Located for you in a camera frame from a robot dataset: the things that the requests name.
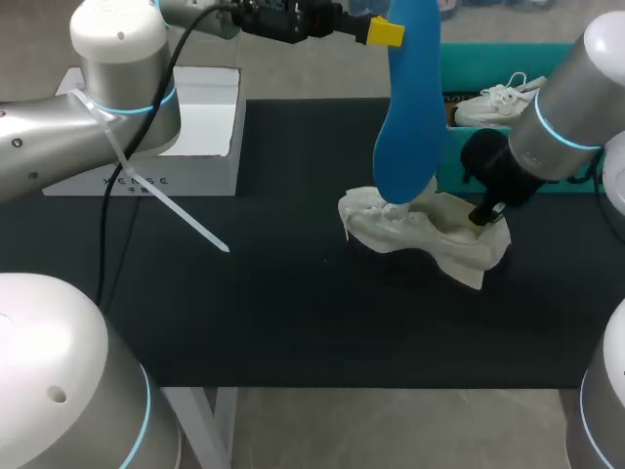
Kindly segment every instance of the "shoelace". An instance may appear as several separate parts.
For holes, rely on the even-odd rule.
[[[518,76],[522,76],[523,83],[517,87],[512,87],[513,81]],[[526,96],[524,93],[519,91],[519,87],[525,86],[527,84],[527,75],[522,71],[516,71],[510,77],[508,84],[493,86],[492,88],[488,88],[487,90],[481,90],[479,93],[482,96],[489,96],[490,102],[497,108],[503,107],[506,105],[513,105],[517,103],[519,100],[529,101],[530,97]]]

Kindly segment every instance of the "table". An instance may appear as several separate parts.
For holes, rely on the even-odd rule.
[[[625,247],[595,200],[541,195],[511,211],[512,251],[482,292],[424,253],[348,244],[336,203],[372,183],[387,106],[250,102],[238,196],[178,200],[230,255],[156,200],[113,201],[109,318],[161,386],[578,386],[625,297]],[[100,203],[37,195],[1,206],[0,269],[93,296]]]

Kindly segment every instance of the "white shoe upper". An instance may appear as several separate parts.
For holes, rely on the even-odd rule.
[[[429,252],[457,280],[480,289],[483,273],[495,267],[511,243],[504,219],[488,227],[469,221],[471,203],[436,192],[436,183],[413,202],[393,205],[375,188],[347,192],[339,201],[346,231],[379,253],[401,249]]]
[[[515,78],[521,76],[523,83],[513,87]],[[516,72],[507,85],[496,85],[481,90],[481,96],[459,103],[454,120],[461,127],[501,127],[512,125],[531,103],[547,78],[541,76],[527,82],[527,76]]]

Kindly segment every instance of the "blue insole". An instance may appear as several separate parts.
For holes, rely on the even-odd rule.
[[[407,203],[435,175],[447,133],[438,0],[394,0],[389,21],[406,30],[403,45],[389,48],[391,106],[375,146],[373,174],[384,199]]]

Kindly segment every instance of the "blue led light ring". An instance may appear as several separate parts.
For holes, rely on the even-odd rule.
[[[589,146],[586,146],[586,145],[576,144],[576,143],[572,142],[571,140],[566,139],[565,137],[560,135],[558,132],[556,132],[552,128],[552,126],[549,124],[549,122],[547,122],[547,120],[543,117],[543,114],[540,111],[540,107],[538,106],[538,95],[539,94],[540,94],[540,92],[538,92],[536,94],[536,98],[534,99],[534,106],[536,107],[536,115],[538,116],[538,120],[543,125],[545,130],[547,130],[547,132],[549,132],[556,140],[558,140],[559,142],[562,142],[563,144],[565,144],[565,145],[567,145],[569,147],[572,147],[574,149],[583,149],[583,150],[596,151],[598,149],[602,149],[603,148],[603,147],[589,147]]]
[[[582,415],[582,423],[584,424],[584,430],[586,430],[586,435],[588,436],[588,440],[590,441],[591,445],[593,446],[593,448],[595,449],[595,452],[597,453],[597,456],[604,462],[605,466],[608,469],[615,469],[614,466],[612,466],[610,464],[610,462],[607,460],[607,458],[604,456],[604,454],[602,453],[602,451],[599,449],[599,447],[597,446],[597,443],[595,443],[595,439],[593,438],[593,436],[590,434],[590,429],[588,428],[588,424],[586,423],[586,415],[584,413],[584,401],[583,401],[583,396],[584,396],[584,384],[586,383],[586,375],[584,375],[584,380],[582,381],[582,388],[579,391],[579,411]]]
[[[154,6],[158,9],[158,11],[160,12],[161,17],[163,17],[163,11],[160,8],[160,0],[154,0]],[[172,27],[169,24],[167,24],[167,21],[165,22],[165,25],[167,27]]]
[[[172,92],[169,95],[167,95],[163,101],[160,102],[160,105],[164,106],[165,104],[167,104],[167,102],[171,100],[175,94],[176,94],[176,87],[174,86],[174,89],[172,90]],[[95,102],[94,102],[94,105],[98,109],[103,110],[105,112],[110,112],[111,114],[122,114],[122,115],[143,114],[145,112],[150,112],[154,108],[154,106],[148,106],[148,107],[142,107],[141,109],[113,109],[110,107],[101,106]]]
[[[128,456],[126,457],[124,462],[122,462],[121,466],[119,466],[119,469],[126,469],[128,465],[132,462],[133,458],[135,457],[135,454],[137,454],[137,451],[139,450],[139,447],[141,446],[142,441],[144,440],[144,436],[146,435],[146,430],[147,430],[147,424],[149,422],[149,413],[152,407],[152,394],[149,389],[149,379],[147,379],[147,373],[144,370],[144,367],[142,365],[140,365],[140,367],[141,367],[141,371],[144,373],[144,378],[146,379],[146,389],[147,389],[146,391],[147,392],[146,416],[144,417],[144,424],[141,427],[141,431],[139,432],[139,436],[137,437],[135,444],[133,445],[132,449],[128,453]]]

